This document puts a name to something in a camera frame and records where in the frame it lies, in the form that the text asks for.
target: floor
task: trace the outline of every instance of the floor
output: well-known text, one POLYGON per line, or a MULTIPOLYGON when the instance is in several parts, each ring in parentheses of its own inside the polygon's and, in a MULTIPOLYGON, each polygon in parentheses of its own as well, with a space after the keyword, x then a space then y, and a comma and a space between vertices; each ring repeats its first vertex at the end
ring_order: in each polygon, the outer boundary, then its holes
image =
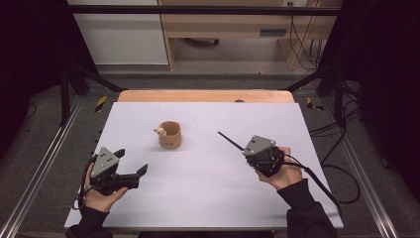
MULTIPOLYGON (((302 64, 312 65, 305 58, 302 64)), ((281 89, 313 71, 301 66, 289 70, 276 40, 236 39, 220 39, 217 46, 211 42, 180 41, 172 71, 162 65, 140 65, 136 70, 98 67, 104 77, 128 88, 281 89)), ((317 97, 314 89, 318 82, 293 93, 308 130, 333 122, 332 96, 317 97), (314 106, 323 106, 324 110, 307 107, 308 97, 314 106)), ((28 119, 0 161, 0 232, 13 233, 9 237, 62 237, 68 214, 66 205, 77 191, 80 171, 94 151, 112 102, 118 97, 118 93, 94 81, 88 83, 88 96, 71 95, 73 111, 77 109, 78 113, 70 118, 68 131, 58 127, 59 88, 51 88, 31 100, 28 119), (94 112, 102 95, 107 95, 107 103, 101 112, 94 112), (8 221, 16 229, 5 230, 8 221)), ((345 100, 349 102, 348 112, 357 110, 351 97, 345 100)), ((363 117, 355 115, 349 120, 346 137, 328 159, 362 181, 362 196, 354 203, 343 204, 345 228, 339 231, 340 237, 420 237, 419 203, 398 172, 382 166, 380 152, 363 117)), ((321 137, 313 137, 320 159, 337 142, 337 130, 332 127, 321 137)), ((350 177, 329 168, 324 173, 339 199, 355 197, 357 188, 350 177)), ((116 234, 134 235, 121 231, 116 234)), ((284 232, 277 236, 284 237, 284 232)))

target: wooden cabinet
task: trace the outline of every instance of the wooden cabinet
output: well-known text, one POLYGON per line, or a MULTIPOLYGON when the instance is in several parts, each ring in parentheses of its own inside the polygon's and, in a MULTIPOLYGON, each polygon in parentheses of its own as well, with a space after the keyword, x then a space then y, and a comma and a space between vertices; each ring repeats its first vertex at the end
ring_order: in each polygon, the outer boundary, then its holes
MULTIPOLYGON (((281 7, 283 0, 158 0, 163 6, 256 6, 281 7)), ((342 0, 307 0, 305 7, 339 7, 342 0)), ((161 15, 170 68, 179 38, 277 38, 289 69, 295 69, 302 53, 298 40, 328 39, 336 17, 249 15, 161 15)))

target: hand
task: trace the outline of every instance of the hand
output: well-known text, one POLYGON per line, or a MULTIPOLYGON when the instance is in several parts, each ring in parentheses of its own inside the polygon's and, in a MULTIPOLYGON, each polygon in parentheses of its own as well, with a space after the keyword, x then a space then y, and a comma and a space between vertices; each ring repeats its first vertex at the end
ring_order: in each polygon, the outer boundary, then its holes
MULTIPOLYGON (((86 180, 84 181, 85 185, 90 185, 90 174, 92 173, 93 163, 89 166, 87 170, 86 180)), ((123 195, 128 191, 127 187, 123 187, 116 191, 112 195, 103 195, 95 189, 90 189, 85 194, 85 205, 103 212, 109 212, 112 205, 119 200, 123 195)))
MULTIPOLYGON (((290 148, 287 147, 278 147, 281 151, 284 152, 286 156, 284 156, 284 161, 289 163, 296 163, 293 161, 290 157, 290 148)), ((277 174, 271 176, 270 178, 267 178, 265 175, 263 175, 261 172, 256 171, 259 175, 260 181, 267 182, 275 187, 275 189, 280 190, 282 188, 285 188, 289 185, 292 185, 296 182, 299 182, 303 180, 302 178, 302 169, 295 166, 288 166, 288 165, 282 165, 281 169, 277 172, 277 174)))

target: gray floor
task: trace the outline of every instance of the gray floor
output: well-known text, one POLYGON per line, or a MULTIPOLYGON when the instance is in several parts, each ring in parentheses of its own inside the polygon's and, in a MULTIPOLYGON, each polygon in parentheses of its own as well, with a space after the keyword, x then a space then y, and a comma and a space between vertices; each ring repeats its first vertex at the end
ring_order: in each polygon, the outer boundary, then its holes
MULTIPOLYGON (((141 73, 120 70, 118 72, 122 74, 115 74, 116 71, 113 70, 116 68, 104 70, 104 77, 129 88, 279 89, 301 79, 311 71, 288 70, 275 40, 224 39, 221 39, 219 46, 181 42, 173 71, 155 66, 139 66, 141 73)), ((64 135, 63 143, 57 146, 59 150, 53 156, 42 185, 39 190, 34 191, 36 196, 24 212, 26 216, 18 222, 18 237, 62 237, 63 223, 68 214, 66 206, 77 191, 82 168, 96 147, 95 141, 100 137, 112 102, 118 97, 118 93, 111 92, 93 81, 88 82, 91 86, 88 96, 71 96, 72 102, 80 102, 80 110, 68 134, 64 135), (107 95, 108 99, 101 112, 94 112, 102 95, 107 95)), ((323 105, 326 108, 331 105, 331 97, 316 96, 313 90, 316 83, 315 81, 305 85, 294 93, 309 130, 332 122, 328 110, 318 111, 306 107, 307 96, 311 96, 315 105, 323 105)), ((0 161, 2 225, 12 215, 59 130, 58 87, 34 96, 31 103, 33 106, 30 107, 30 113, 31 110, 35 110, 35 106, 37 110, 24 121, 13 145, 0 161)), ((355 103, 350 104, 349 111, 356 107, 355 103)), ((374 219, 375 211, 370 206, 369 195, 364 194, 357 202, 342 205, 345 228, 339 231, 340 237, 420 237, 419 203, 413 198, 398 172, 383 168, 381 155, 364 123, 358 118, 349 122, 347 138, 367 172, 372 189, 377 193, 397 236, 381 234, 381 229, 374 219)), ((337 135, 313 138, 320 159, 324 158, 337 139, 337 135)), ((327 164, 351 171, 351 155, 346 149, 348 147, 342 143, 328 159, 327 164)), ((347 200, 355 196, 355 185, 347 176, 328 168, 324 172, 337 198, 347 200)), ((121 231, 116 233, 133 234, 121 231)))

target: antenna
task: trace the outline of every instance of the antenna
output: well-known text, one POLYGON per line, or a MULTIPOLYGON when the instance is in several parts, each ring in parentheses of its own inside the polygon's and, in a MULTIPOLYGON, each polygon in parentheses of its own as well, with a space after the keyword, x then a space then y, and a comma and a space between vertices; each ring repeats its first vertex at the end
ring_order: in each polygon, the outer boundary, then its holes
POLYGON ((241 151, 244 150, 244 148, 242 148, 241 146, 239 146, 238 144, 236 144, 234 141, 232 141, 231 139, 229 139, 227 136, 223 135, 223 133, 221 132, 217 132, 219 133, 221 136, 223 136, 226 140, 228 140, 230 143, 232 143, 232 145, 236 146, 236 148, 240 149, 241 151))

